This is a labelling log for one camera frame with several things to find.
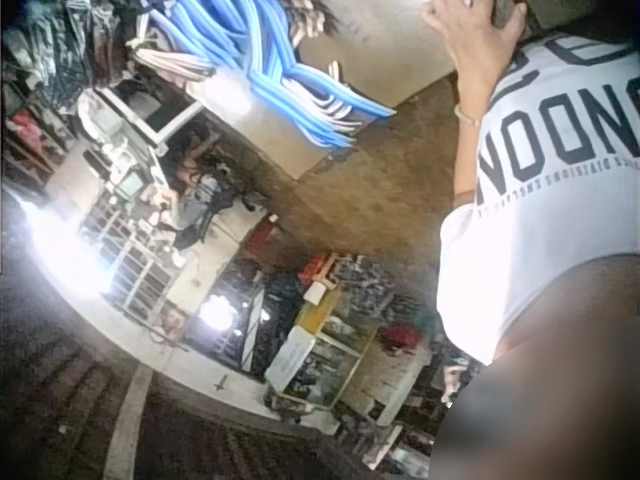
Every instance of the glass display case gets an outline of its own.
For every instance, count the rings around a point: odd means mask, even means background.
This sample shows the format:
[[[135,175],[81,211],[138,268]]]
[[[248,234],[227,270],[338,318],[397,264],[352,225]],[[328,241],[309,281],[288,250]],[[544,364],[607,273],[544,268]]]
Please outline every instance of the glass display case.
[[[341,318],[340,290],[319,305],[305,305],[297,325],[265,373],[278,395],[331,409],[357,369],[377,326],[367,319]]]

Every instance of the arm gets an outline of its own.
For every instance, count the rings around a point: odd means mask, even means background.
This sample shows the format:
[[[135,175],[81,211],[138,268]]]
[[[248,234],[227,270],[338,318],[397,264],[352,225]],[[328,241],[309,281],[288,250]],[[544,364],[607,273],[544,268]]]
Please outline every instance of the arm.
[[[491,24],[493,0],[433,0],[425,22],[444,40],[458,71],[460,109],[481,120],[500,76],[507,68],[525,27],[526,4],[518,5],[504,29]],[[454,169],[453,206],[472,203],[476,189],[479,126],[460,122]]]

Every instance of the ceiling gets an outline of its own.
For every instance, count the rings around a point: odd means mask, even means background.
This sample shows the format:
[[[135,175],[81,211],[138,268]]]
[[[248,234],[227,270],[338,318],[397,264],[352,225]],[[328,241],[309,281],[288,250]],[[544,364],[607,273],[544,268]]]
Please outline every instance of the ceiling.
[[[340,61],[344,81],[353,89],[395,107],[453,66],[436,36],[420,18],[423,0],[323,0],[337,19],[332,36],[305,39],[300,46],[304,63],[326,69]],[[272,111],[249,91],[242,78],[232,83],[250,108],[229,104],[229,80],[223,76],[189,86],[221,120],[242,134],[263,158],[300,178],[328,153],[311,145],[287,119]]]

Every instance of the clothing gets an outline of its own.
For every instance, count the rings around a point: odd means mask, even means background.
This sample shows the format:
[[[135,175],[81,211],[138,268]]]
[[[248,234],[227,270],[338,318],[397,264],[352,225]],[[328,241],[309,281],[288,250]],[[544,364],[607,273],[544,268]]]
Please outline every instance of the clothing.
[[[525,47],[498,84],[475,201],[441,231],[438,310],[481,362],[553,280],[640,253],[639,90],[631,46],[568,35]]]
[[[178,230],[196,223],[205,214],[213,196],[220,190],[218,182],[211,177],[203,177],[195,187],[189,187],[172,209],[172,225]]]

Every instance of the light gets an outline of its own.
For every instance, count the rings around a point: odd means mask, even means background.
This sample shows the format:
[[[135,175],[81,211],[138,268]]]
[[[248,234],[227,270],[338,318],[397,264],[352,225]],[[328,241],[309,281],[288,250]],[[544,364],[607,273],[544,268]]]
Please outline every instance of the light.
[[[158,223],[160,223],[160,212],[156,210],[149,217],[149,224],[155,227]]]
[[[187,262],[178,250],[174,250],[173,253],[171,253],[171,261],[178,268],[184,267],[184,264]]]
[[[82,296],[106,293],[112,276],[101,268],[89,246],[50,211],[20,202],[31,227],[33,246],[47,269],[65,287]]]
[[[200,307],[200,318],[204,323],[218,332],[225,332],[233,325],[238,314],[225,297],[212,295]]]

